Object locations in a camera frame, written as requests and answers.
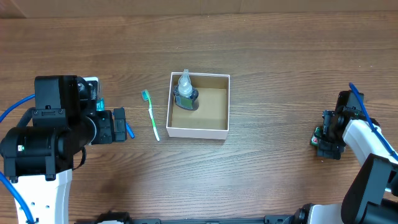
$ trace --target cable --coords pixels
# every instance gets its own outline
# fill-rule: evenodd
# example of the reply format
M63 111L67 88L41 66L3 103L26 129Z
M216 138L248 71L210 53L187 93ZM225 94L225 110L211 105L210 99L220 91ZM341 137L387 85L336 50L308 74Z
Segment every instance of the cable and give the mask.
M14 186L12 186L12 184L7 180L7 177L2 172L0 172L0 180L4 184L4 186L6 186L8 191L10 191L12 196L14 196L14 198L17 200L17 202L25 212L28 224L34 224L35 221L33 219L32 213L29 210L29 207L27 206L21 195L18 193L18 191L14 188Z
M26 127L32 119L32 113L36 110L35 107L29 108L24 115L22 115L21 119L17 124L17 128L24 128Z
M368 121L369 127L371 128L372 132L379 138L380 142L383 143L384 147L387 149L387 152L396 160L398 161L398 155L397 153L391 148L391 145L387 142L385 137L383 137L374 127L371 118L369 117L368 112L366 111L365 105L361 98L359 97L359 91L355 87L353 83L349 83L349 87L351 88L351 91L354 93L356 99L359 101L359 104L361 105L362 112L364 113L366 120Z
M80 161L80 164L76 168L72 168L72 171L77 170L79 167L84 165L85 162L86 162L86 158L87 158L87 151L86 151L86 147L83 146L82 149L81 149L81 161Z
M134 139L134 138L136 137L136 136L134 135L134 133L133 133L133 131L132 131L132 129L131 129L129 123L127 123L127 121L126 121L126 130L127 130L127 132L129 133L130 138Z
M29 101L31 99L35 98L35 95L32 94L26 98L21 99L20 101L18 101L16 104L10 106L10 108L8 108L1 116L0 116L0 123L4 120L4 118L6 118L7 114L9 114L13 109L17 108L19 105L25 103L26 101Z

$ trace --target bottle cap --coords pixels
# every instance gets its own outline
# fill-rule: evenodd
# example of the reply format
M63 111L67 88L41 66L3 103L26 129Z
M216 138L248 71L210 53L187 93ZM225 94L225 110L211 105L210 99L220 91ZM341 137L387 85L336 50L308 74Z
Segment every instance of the bottle cap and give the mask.
M184 69L182 76L178 80L178 93L185 97L188 97L192 94L192 85L191 79L189 79L188 69Z

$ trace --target wood grain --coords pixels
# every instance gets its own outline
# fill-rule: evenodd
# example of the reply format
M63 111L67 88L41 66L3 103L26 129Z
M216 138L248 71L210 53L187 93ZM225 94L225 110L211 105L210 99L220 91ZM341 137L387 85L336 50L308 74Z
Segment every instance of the wood grain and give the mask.
M394 0L1 0L26 18L208 15L264 12L396 11Z
M33 93L35 76L69 73L99 77L106 106L125 107L136 138L88 148L73 173L71 223L109 209L161 219L294 213L341 202L359 171L350 149L333 161L309 146L348 82L398 146L397 37L398 12L2 20L0 108ZM184 68L231 75L226 141L168 138L170 73ZM0 137L33 105L13 111ZM0 223L16 223L3 186L0 201Z

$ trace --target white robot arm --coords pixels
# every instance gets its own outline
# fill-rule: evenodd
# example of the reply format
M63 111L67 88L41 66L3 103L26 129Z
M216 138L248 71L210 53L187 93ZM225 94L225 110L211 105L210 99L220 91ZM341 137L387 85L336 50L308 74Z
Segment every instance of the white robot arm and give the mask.
M56 174L53 181L47 181L44 175L19 177L13 184L39 224L69 224L68 202L72 182L72 170ZM15 201L19 224L26 224L26 215Z
M368 122L353 119L349 121L343 133L344 142L353 150L362 166L370 154L389 159L391 163L398 164L387 151L380 139L371 131ZM341 219L341 203L333 205L314 205L308 214L308 224L344 224Z

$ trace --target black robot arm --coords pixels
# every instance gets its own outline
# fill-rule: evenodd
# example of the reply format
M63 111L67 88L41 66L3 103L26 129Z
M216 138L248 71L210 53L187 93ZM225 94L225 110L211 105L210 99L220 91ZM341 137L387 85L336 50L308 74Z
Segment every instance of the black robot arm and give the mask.
M87 144L127 139L124 109L97 111L99 82L77 76L36 77L35 108L29 108L1 141L4 172L17 182L22 175L44 174L54 180L73 168L73 155ZM33 127L27 127L32 119Z

